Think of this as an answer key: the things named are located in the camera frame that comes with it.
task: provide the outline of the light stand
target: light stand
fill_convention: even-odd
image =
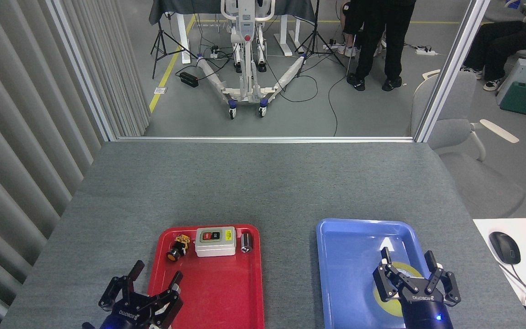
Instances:
[[[316,21],[314,22],[314,30],[310,33],[310,35],[307,36],[307,38],[305,38],[305,40],[303,40],[303,42],[301,42],[300,46],[298,48],[296,48],[296,52],[299,50],[299,48],[301,48],[303,46],[303,44],[305,44],[305,42],[307,40],[309,40],[310,42],[307,45],[307,50],[305,51],[305,58],[310,58],[310,55],[313,55],[313,54],[332,54],[332,55],[334,55],[334,58],[336,58],[338,63],[340,63],[340,65],[342,65],[342,67],[346,67],[342,63],[340,58],[338,58],[338,56],[336,56],[336,53],[334,52],[334,50],[332,50],[332,47],[330,47],[328,45],[326,40],[324,40],[324,38],[318,32],[318,11],[319,11],[319,9],[320,9],[320,0],[316,0],[316,11],[314,13],[314,16],[316,17]],[[317,37],[319,37],[320,40],[322,40],[322,42],[324,43],[324,46],[326,46],[326,48],[329,49],[330,52],[316,52],[316,46],[318,44],[318,41],[316,39]],[[299,75],[301,73],[301,69],[302,68],[303,68],[303,64],[301,65],[301,67],[300,67],[300,69],[298,71],[298,75],[297,75],[298,77],[299,77]]]
[[[171,15],[166,15],[166,17],[168,19],[171,19]],[[174,39],[171,35],[167,34],[161,28],[161,17],[157,21],[157,25],[158,25],[159,31],[157,33],[157,37],[155,37],[155,42],[154,42],[154,45],[153,45],[152,50],[150,52],[150,55],[151,55],[151,54],[153,54],[153,51],[155,50],[155,62],[154,62],[154,71],[153,71],[153,74],[152,74],[152,79],[155,78],[155,66],[157,65],[157,61],[161,60],[162,58],[164,58],[167,55],[176,54],[176,53],[180,53],[180,52],[188,52],[188,54],[190,54],[190,56],[192,56],[193,58],[198,59],[198,56],[192,54],[192,52],[190,52],[190,50],[188,50],[186,47],[182,46],[176,39]],[[163,41],[163,36],[164,35],[169,37],[169,39],[171,39],[173,42],[175,42],[180,47],[180,49],[176,50],[175,52],[171,52],[171,53],[167,52],[167,50],[165,49],[165,41]]]

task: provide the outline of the gray chair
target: gray chair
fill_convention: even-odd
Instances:
[[[412,136],[415,135],[422,120],[436,78],[437,76],[430,77],[415,91],[411,109]],[[486,150],[475,131],[488,128],[511,142],[517,142],[518,139],[491,122],[481,120],[480,123],[470,123],[468,121],[474,88],[477,85],[474,74],[467,72],[458,74],[428,144],[433,150],[436,150],[455,146],[468,138],[474,138],[480,151],[478,159],[459,152],[443,153],[440,154],[440,158],[452,175],[472,218],[505,218],[520,207],[525,198],[525,192],[505,175],[483,163]]]
[[[484,19],[487,21],[522,21],[526,17],[526,13],[520,9],[509,8],[511,3],[515,0],[505,2],[505,0],[490,0],[486,12],[484,12]]]

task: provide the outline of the push button switch box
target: push button switch box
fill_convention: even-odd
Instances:
[[[205,227],[196,230],[195,248],[198,257],[231,256],[237,239],[234,227]]]

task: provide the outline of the blue tray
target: blue tray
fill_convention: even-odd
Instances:
[[[323,219],[316,227],[325,329],[404,328],[403,317],[378,305],[372,272],[388,246],[391,259],[429,277],[411,226],[396,221]]]

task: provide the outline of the red tray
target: red tray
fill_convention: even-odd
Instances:
[[[196,230],[202,227],[172,227],[160,236],[155,251],[147,293],[152,296],[166,290],[176,271],[182,271],[180,298],[184,302],[172,323],[172,329],[264,329],[263,284],[259,232],[251,225],[234,226],[237,247],[234,256],[198,257],[194,249]],[[242,233],[253,237],[253,250],[241,252]],[[179,234],[192,242],[186,256],[177,262],[165,254]]]

